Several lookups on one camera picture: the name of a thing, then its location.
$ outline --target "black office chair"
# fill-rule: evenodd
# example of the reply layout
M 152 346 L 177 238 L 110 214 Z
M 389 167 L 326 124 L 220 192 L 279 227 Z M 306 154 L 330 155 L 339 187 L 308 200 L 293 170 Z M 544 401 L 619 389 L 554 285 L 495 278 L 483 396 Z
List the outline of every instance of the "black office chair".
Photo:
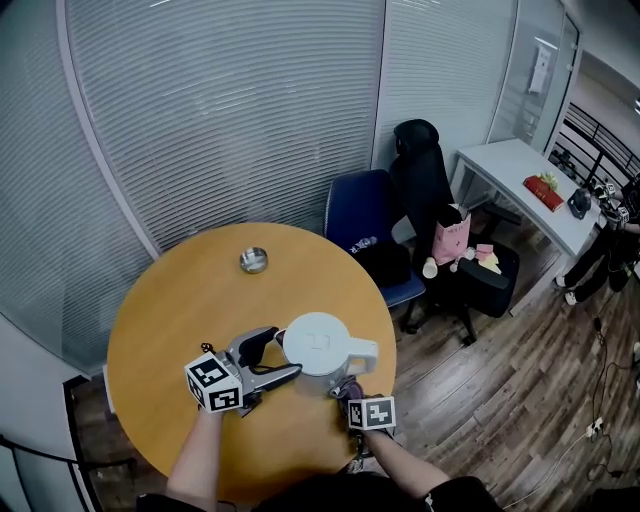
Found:
M 436 212 L 454 200 L 435 127 L 422 119 L 414 119 L 396 126 L 394 133 L 399 156 L 391 165 L 391 180 L 416 231 L 413 267 L 422 276 L 422 266 L 431 254 Z M 448 265 L 440 267 L 435 279 L 424 279 L 427 288 L 424 296 L 428 300 L 425 315 L 415 324 L 401 326 L 405 332 L 415 334 L 429 318 L 446 308 L 455 312 L 466 327 L 468 336 L 463 343 L 470 345 L 477 338 L 468 308 L 499 318 L 509 307 L 520 258 L 515 251 L 492 241 L 490 236 L 501 220 L 519 225 L 520 217 L 494 204 L 486 205 L 484 209 L 491 219 L 480 235 L 469 236 L 469 245 L 493 244 L 502 274 L 465 259 L 460 260 L 455 273 Z

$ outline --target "white kettle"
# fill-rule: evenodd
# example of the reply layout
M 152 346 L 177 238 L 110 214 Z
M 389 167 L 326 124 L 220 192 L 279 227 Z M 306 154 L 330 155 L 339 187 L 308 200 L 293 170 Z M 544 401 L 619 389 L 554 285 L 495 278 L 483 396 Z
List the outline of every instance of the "white kettle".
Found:
M 347 327 L 328 313 L 296 318 L 284 333 L 284 356 L 302 365 L 305 387 L 323 394 L 348 375 L 370 373 L 378 362 L 378 344 L 349 336 Z

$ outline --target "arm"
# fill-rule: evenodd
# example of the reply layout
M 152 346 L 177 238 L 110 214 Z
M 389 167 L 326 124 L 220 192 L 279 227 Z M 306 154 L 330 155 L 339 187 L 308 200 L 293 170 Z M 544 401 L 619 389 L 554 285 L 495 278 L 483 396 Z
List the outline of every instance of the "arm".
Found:
M 215 512 L 221 432 L 221 413 L 198 411 L 196 422 L 169 474 L 167 496 L 206 512 Z
M 627 233 L 633 233 L 640 235 L 640 225 L 638 224 L 625 224 L 623 228 Z
M 369 430 L 365 437 L 382 469 L 412 498 L 423 499 L 433 488 L 449 480 L 438 468 L 414 457 L 386 434 Z

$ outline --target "red box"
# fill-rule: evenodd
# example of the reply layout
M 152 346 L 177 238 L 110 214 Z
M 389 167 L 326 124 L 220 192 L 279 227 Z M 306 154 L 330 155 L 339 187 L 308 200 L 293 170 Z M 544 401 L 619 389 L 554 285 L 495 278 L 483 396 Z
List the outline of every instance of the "red box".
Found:
M 529 176 L 524 180 L 524 186 L 533 192 L 552 212 L 555 212 L 564 204 L 564 200 L 551 190 L 551 187 L 542 181 L 539 176 Z

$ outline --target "person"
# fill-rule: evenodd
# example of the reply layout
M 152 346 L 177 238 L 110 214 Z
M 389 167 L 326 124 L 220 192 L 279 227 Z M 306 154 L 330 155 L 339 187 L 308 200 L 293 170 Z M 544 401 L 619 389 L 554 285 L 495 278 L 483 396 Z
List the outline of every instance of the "person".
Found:
M 616 192 L 614 199 L 622 202 L 629 211 L 626 224 L 607 223 L 591 247 L 580 257 L 574 267 L 565 275 L 556 277 L 560 288 L 573 288 L 600 259 L 600 265 L 584 284 L 565 293 L 570 306 L 584 302 L 609 278 L 614 292 L 619 292 L 629 280 L 638 258 L 640 242 L 640 174 L 627 183 L 622 191 Z
M 164 495 L 140 496 L 137 512 L 215 512 L 222 422 L 225 413 L 198 412 Z M 318 475 L 267 499 L 254 512 L 502 510 L 474 477 L 450 479 L 414 457 L 385 431 L 364 432 L 366 444 L 390 478 L 361 472 Z

